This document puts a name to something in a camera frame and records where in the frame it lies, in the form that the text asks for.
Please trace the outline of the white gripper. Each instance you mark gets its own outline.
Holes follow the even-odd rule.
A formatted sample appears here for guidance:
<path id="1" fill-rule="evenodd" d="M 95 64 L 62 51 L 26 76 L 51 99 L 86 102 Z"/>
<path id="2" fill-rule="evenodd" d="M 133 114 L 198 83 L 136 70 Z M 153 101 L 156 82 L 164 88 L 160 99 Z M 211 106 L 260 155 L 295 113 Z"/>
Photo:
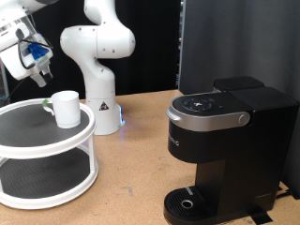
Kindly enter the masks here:
<path id="1" fill-rule="evenodd" d="M 1 51 L 1 59 L 10 75 L 16 80 L 30 77 L 39 87 L 51 80 L 50 70 L 53 45 L 39 33 L 19 38 L 16 44 Z"/>

